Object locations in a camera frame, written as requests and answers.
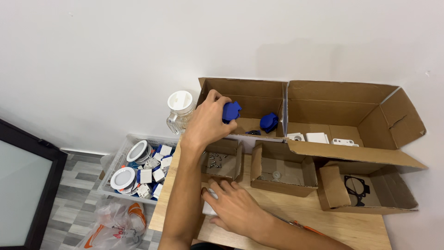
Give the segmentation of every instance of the black door frame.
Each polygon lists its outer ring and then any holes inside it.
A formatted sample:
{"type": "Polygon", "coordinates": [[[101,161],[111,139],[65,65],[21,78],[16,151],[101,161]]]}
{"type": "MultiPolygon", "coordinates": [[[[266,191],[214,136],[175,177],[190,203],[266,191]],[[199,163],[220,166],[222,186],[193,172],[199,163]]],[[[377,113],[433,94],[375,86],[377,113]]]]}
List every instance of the black door frame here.
{"type": "Polygon", "coordinates": [[[0,140],[52,161],[25,245],[0,246],[0,250],[38,250],[42,244],[43,235],[45,234],[68,155],[53,145],[49,145],[49,147],[43,145],[39,138],[1,119],[0,140]]]}

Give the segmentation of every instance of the hand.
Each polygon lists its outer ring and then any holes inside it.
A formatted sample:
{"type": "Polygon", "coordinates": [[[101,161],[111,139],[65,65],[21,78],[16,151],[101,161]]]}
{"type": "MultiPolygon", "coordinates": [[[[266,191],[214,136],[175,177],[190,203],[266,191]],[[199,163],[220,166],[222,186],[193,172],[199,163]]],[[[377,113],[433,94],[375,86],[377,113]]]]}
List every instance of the hand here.
{"type": "Polygon", "coordinates": [[[238,127],[235,120],[229,124],[222,122],[223,106],[227,102],[231,102],[231,99],[223,97],[214,89],[210,90],[205,101],[193,112],[181,145],[184,145],[184,148],[203,151],[210,143],[235,130],[238,127]]]}
{"type": "Polygon", "coordinates": [[[218,215],[211,218],[210,223],[258,241],[262,229],[272,224],[272,215],[261,209],[247,190],[235,181],[231,182],[231,185],[222,181],[220,186],[213,179],[208,183],[218,195],[216,200],[206,188],[202,188],[203,199],[218,215]]]}

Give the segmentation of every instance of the white plastic box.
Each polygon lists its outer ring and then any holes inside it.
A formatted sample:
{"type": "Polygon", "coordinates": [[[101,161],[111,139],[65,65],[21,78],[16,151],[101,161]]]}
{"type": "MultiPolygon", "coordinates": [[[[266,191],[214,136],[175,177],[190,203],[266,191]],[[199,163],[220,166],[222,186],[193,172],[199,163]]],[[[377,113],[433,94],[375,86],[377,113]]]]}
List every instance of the white plastic box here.
{"type": "Polygon", "coordinates": [[[157,201],[134,197],[125,194],[118,194],[114,192],[114,189],[110,186],[109,180],[111,180],[112,175],[120,169],[122,165],[126,165],[127,162],[127,154],[131,150],[131,148],[136,145],[137,142],[141,140],[146,140],[148,144],[151,146],[159,146],[159,144],[167,145],[171,147],[177,147],[178,139],[175,138],[165,138],[165,137],[156,137],[156,136],[148,136],[148,135],[137,135],[137,134],[128,134],[122,146],[118,150],[114,160],[112,161],[105,177],[97,188],[97,192],[99,194],[112,195],[115,197],[133,200],[136,202],[148,203],[148,204],[157,204],[157,201]]]}

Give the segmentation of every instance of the wooden table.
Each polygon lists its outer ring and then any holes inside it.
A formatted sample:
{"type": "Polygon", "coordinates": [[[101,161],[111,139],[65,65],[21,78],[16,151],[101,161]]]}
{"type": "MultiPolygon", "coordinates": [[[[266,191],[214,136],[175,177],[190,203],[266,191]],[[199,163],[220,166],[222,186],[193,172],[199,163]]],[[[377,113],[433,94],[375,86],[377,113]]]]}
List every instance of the wooden table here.
{"type": "MultiPolygon", "coordinates": [[[[180,146],[178,144],[168,175],[163,184],[159,201],[157,202],[148,227],[150,229],[163,230],[165,213],[167,211],[174,178],[176,177],[179,159],[180,146]]],[[[250,187],[250,168],[251,155],[244,154],[242,172],[236,181],[256,199],[263,209],[287,220],[297,220],[302,225],[310,226],[356,250],[391,249],[382,215],[324,212],[321,210],[317,192],[313,192],[308,197],[302,198],[252,188],[250,187]]],[[[208,187],[208,183],[203,182],[202,186],[208,187]]],[[[271,249],[259,245],[247,237],[227,232],[214,224],[210,224],[210,218],[210,216],[205,216],[199,232],[199,240],[243,250],[271,249]]]]}

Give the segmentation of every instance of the white wall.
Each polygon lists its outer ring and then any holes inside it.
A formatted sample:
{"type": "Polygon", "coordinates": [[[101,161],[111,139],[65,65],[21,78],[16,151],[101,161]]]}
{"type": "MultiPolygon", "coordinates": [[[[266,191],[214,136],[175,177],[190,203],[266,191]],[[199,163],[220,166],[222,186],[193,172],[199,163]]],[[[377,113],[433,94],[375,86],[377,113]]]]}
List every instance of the white wall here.
{"type": "Polygon", "coordinates": [[[404,176],[420,212],[386,216],[387,230],[395,249],[436,249],[442,12],[431,0],[3,1],[0,118],[107,153],[127,133],[172,137],[167,97],[197,97],[202,76],[402,85],[428,130],[403,150],[431,169],[404,176]]]}

